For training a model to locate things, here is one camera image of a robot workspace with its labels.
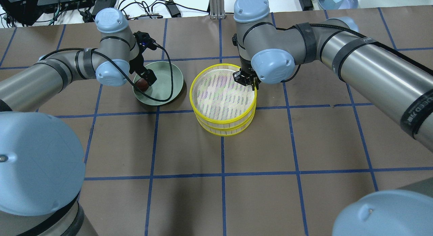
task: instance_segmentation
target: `yellow basket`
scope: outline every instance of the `yellow basket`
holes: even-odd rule
[[[199,124],[217,136],[233,136],[245,130],[255,114],[257,91],[233,80],[239,70],[232,64],[212,65],[192,82],[190,102]]]

